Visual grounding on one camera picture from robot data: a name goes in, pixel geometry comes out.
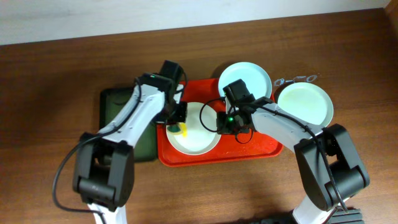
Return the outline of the yellow green scrub sponge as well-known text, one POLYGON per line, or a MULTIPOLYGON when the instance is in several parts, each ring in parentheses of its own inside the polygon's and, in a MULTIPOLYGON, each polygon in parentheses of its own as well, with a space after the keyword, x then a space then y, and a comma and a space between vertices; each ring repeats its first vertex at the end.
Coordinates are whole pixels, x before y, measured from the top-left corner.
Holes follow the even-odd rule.
POLYGON ((175 123, 167 126, 167 131, 173 135, 183 134, 183 128, 180 123, 175 123))

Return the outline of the white plate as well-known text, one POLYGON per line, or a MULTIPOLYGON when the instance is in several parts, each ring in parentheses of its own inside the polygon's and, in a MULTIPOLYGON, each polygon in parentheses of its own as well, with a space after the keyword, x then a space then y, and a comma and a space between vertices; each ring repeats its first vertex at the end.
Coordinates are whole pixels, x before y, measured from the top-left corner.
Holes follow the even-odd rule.
POLYGON ((203 127, 204 124, 208 129, 216 129, 216 111, 210 106, 202 109, 203 105, 199 102, 188 103, 186 120, 180 123, 183 134, 170 134, 166 126, 167 139, 178 152, 198 156, 211 151, 220 141, 220 134, 203 127))

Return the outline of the light blue plate top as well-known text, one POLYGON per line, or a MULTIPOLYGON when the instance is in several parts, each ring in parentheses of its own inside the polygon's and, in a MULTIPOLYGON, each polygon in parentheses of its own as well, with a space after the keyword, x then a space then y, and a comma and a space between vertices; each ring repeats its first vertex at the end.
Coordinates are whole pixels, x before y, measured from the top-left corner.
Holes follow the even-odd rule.
POLYGON ((270 98, 272 94, 272 82, 268 73, 260 66, 251 62, 238 62, 228 66, 222 73, 218 80, 218 91, 221 97, 225 97, 226 109, 231 107, 229 99, 225 96, 224 87, 235 81, 241 80, 233 85, 233 90, 238 91, 241 95, 239 99, 245 96, 252 95, 252 100, 257 100, 261 97, 270 98))

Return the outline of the light blue plate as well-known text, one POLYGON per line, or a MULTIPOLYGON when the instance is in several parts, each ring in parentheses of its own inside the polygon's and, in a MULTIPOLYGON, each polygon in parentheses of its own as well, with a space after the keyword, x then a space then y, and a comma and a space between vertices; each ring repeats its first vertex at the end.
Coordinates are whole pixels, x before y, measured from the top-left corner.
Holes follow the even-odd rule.
POLYGON ((270 98, 272 94, 272 82, 268 73, 260 66, 251 62, 238 62, 228 66, 222 73, 218 80, 218 91, 221 97, 225 97, 226 109, 231 107, 229 99, 225 96, 224 87, 235 81, 241 80, 233 85, 233 90, 238 91, 241 95, 239 99, 245 96, 252 95, 252 100, 257 100, 261 97, 270 98))
POLYGON ((314 84, 298 82, 287 85, 275 99, 284 111, 308 123, 326 127, 333 119, 331 98, 314 84))

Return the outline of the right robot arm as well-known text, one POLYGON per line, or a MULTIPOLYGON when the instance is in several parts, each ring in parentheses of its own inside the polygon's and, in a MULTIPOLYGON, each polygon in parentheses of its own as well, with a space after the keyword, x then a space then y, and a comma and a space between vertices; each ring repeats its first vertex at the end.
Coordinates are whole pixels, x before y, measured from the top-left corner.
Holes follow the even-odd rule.
POLYGON ((348 131, 340 124, 311 124, 258 99, 236 80, 223 87, 226 110, 217 114, 217 133, 260 133, 294 152, 306 196, 291 212, 259 223, 363 223, 346 200, 370 184, 369 174, 348 131))

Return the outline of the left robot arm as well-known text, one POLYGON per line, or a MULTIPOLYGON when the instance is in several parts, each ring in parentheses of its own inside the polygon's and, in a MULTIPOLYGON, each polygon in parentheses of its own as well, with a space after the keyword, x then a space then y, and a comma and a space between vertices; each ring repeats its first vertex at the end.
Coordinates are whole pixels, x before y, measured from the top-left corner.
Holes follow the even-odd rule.
POLYGON ((130 99, 96 134, 81 136, 76 152, 73 189, 89 206, 97 223, 115 221, 134 185, 134 148, 150 123, 174 125, 187 117, 182 101, 186 74, 166 60, 160 72, 136 79, 130 99))

